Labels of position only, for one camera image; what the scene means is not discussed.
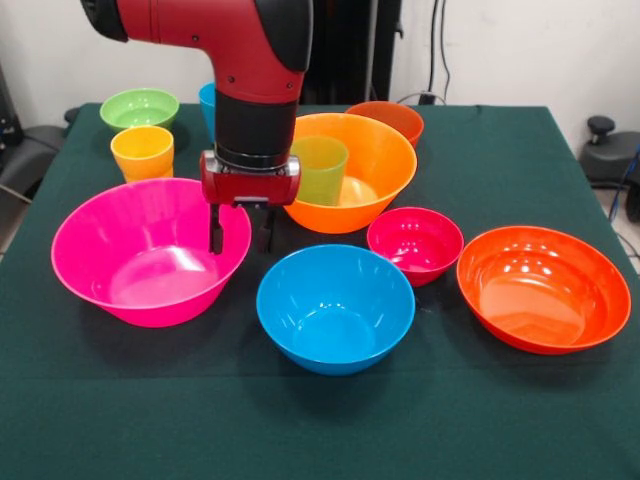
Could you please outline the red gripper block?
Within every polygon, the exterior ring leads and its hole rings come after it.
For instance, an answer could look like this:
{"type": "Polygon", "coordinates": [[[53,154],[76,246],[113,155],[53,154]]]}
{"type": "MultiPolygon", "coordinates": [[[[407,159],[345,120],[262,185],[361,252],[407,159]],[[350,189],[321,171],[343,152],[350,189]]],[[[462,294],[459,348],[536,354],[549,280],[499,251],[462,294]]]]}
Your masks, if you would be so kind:
{"type": "MultiPolygon", "coordinates": [[[[214,151],[200,156],[202,191],[210,203],[209,251],[219,255],[223,250],[223,228],[219,205],[290,205],[296,199],[301,167],[296,156],[275,170],[243,170],[224,164],[214,151]]],[[[257,248],[261,253],[271,251],[275,224],[275,209],[266,210],[266,217],[258,230],[257,248]]]]}

